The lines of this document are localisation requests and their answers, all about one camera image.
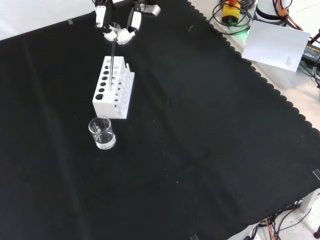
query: test tube rack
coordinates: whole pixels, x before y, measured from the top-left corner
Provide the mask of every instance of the test tube rack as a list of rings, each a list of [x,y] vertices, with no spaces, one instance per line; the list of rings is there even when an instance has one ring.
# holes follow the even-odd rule
[[[130,71],[123,56],[115,56],[110,84],[110,67],[111,56],[105,56],[92,100],[94,110],[97,116],[126,119],[135,73]]]

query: black tablecloth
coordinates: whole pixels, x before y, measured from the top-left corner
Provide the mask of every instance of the black tablecloth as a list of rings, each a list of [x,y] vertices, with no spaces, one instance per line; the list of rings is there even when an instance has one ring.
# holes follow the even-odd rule
[[[95,14],[0,42],[1,239],[225,240],[319,187],[319,132],[186,1],[158,4],[116,48],[136,78],[107,151]]]

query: white paper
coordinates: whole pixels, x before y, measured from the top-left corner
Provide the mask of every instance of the white paper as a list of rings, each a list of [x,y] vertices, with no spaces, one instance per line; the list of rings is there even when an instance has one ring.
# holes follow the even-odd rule
[[[310,33],[253,21],[242,58],[297,71]]]

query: yellow device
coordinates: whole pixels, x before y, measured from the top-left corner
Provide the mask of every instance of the yellow device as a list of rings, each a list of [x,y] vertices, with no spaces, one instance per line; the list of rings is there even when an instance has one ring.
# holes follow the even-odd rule
[[[239,21],[239,16],[240,16],[240,7],[241,7],[240,3],[234,0],[226,1],[226,3],[234,5],[239,9],[236,7],[224,4],[223,13],[222,13],[222,22],[227,24],[237,23]]]

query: clear liquid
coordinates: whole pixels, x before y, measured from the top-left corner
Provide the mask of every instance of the clear liquid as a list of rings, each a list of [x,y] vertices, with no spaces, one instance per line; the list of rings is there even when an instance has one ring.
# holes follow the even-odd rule
[[[110,149],[116,143],[116,136],[111,132],[107,132],[101,135],[96,135],[94,141],[98,148],[100,149]]]

